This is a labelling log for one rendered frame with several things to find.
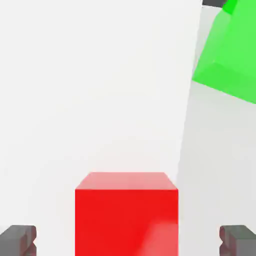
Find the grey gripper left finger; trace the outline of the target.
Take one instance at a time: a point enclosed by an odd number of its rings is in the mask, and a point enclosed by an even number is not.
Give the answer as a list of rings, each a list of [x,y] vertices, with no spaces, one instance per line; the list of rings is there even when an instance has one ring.
[[[34,225],[11,225],[0,234],[0,256],[37,256]]]

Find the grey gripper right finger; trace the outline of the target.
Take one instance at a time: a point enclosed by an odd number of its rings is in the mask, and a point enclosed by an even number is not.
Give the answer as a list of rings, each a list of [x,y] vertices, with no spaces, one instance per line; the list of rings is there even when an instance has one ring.
[[[256,234],[245,225],[222,225],[219,256],[256,256]]]

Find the small red cube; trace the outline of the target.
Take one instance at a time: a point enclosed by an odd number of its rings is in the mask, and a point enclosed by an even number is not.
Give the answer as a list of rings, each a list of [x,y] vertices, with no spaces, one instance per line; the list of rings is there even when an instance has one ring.
[[[75,256],[179,256],[179,191],[163,172],[90,172],[75,189]]]

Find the small green cube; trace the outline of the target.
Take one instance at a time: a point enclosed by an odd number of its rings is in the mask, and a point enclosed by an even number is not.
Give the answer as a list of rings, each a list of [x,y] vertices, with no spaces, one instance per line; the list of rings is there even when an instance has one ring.
[[[192,80],[256,104],[256,0],[227,0],[212,23]]]

